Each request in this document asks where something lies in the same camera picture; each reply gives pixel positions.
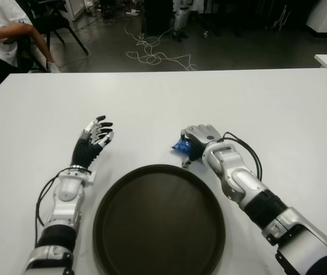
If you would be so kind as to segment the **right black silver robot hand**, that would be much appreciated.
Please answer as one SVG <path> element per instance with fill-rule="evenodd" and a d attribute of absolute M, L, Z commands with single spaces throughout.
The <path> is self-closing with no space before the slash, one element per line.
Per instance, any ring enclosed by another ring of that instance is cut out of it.
<path fill-rule="evenodd" d="M 222 136 L 212 125 L 192 125 L 181 130 L 181 138 L 190 143 L 190 152 L 182 163 L 187 168 L 193 161 L 200 159 L 206 147 L 216 143 Z"/>

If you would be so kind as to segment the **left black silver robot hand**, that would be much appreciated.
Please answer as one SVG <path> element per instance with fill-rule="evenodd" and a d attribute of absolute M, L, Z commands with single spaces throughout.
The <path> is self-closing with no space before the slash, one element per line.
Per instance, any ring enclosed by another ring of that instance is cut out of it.
<path fill-rule="evenodd" d="M 113 123 L 102 115 L 93 119 L 81 132 L 74 147 L 71 166 L 88 168 L 114 137 Z"/>

